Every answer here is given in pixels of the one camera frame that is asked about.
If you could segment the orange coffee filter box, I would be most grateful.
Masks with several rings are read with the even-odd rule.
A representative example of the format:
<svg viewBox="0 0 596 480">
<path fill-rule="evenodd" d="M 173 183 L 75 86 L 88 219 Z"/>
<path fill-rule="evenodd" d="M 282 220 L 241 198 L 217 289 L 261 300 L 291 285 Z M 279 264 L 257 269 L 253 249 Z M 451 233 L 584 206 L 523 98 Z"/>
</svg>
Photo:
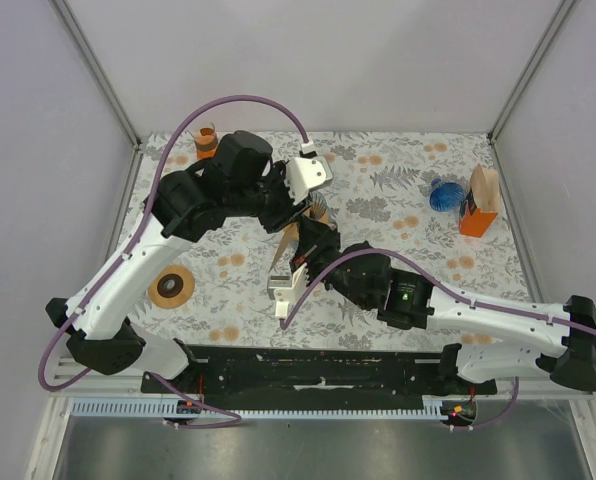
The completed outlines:
<svg viewBox="0 0 596 480">
<path fill-rule="evenodd" d="M 481 238 L 502 209 L 499 174 L 478 164 L 472 171 L 467 194 L 460 207 L 459 232 Z"/>
</svg>

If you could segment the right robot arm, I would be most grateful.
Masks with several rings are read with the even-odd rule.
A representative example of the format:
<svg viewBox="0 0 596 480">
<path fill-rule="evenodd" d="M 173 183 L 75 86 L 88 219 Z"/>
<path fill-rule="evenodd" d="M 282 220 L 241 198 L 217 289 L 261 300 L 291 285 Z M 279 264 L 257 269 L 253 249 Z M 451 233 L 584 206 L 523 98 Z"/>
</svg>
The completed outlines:
<svg viewBox="0 0 596 480">
<path fill-rule="evenodd" d="M 596 307 L 586 297 L 565 303 L 524 303 L 462 290 L 435 280 L 410 263 L 392 266 L 397 253 L 368 242 L 340 247 L 333 226 L 303 217 L 298 222 L 293 272 L 306 289 L 332 289 L 380 321 L 401 330 L 458 330 L 493 343 L 451 344 L 442 351 L 436 381 L 455 394 L 471 384 L 507 377 L 546 377 L 581 392 L 596 392 Z"/>
</svg>

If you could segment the brown paper coffee filter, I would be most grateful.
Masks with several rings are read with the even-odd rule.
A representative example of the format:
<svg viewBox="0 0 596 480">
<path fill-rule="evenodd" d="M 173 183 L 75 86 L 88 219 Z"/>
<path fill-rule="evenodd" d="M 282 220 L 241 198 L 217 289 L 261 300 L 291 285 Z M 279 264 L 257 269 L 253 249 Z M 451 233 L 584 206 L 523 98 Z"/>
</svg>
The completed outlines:
<svg viewBox="0 0 596 480">
<path fill-rule="evenodd" d="M 274 257 L 272 259 L 271 265 L 268 269 L 269 272 L 271 272 L 274 269 L 274 267 L 276 266 L 278 261 L 282 258 L 283 254 L 287 250 L 287 248 L 291 244 L 296 246 L 298 244 L 298 241 L 299 241 L 299 223 L 294 222 L 284 228 L 283 236 L 280 240 L 280 243 L 279 243 L 279 245 L 276 249 L 276 252 L 274 254 Z"/>
</svg>

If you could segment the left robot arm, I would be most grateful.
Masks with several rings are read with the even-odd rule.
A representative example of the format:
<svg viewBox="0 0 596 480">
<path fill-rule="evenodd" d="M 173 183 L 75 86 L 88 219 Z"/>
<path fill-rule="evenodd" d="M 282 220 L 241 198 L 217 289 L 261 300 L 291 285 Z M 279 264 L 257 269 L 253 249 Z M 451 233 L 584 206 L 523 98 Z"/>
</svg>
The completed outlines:
<svg viewBox="0 0 596 480">
<path fill-rule="evenodd" d="M 46 306 L 72 358 L 86 373 L 115 375 L 133 367 L 163 377 L 176 392 L 194 388 L 198 368 L 191 351 L 180 340 L 139 329 L 129 310 L 158 274 L 226 219 L 253 217 L 276 233 L 302 214 L 311 189 L 297 180 L 316 155 L 307 140 L 298 157 L 274 161 L 266 140 L 239 130 L 217 141 L 212 156 L 163 176 L 142 218 L 92 280 Z"/>
</svg>

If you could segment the clear glass dripper cone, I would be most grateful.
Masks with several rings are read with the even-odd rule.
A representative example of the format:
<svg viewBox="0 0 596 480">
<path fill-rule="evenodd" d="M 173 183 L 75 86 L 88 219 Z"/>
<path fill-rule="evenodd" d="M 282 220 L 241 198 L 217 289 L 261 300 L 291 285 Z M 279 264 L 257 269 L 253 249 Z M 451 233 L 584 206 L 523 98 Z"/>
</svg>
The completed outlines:
<svg viewBox="0 0 596 480">
<path fill-rule="evenodd" d="M 313 220 L 321 220 L 327 214 L 327 201 L 320 192 L 310 194 L 311 204 L 307 216 Z"/>
</svg>

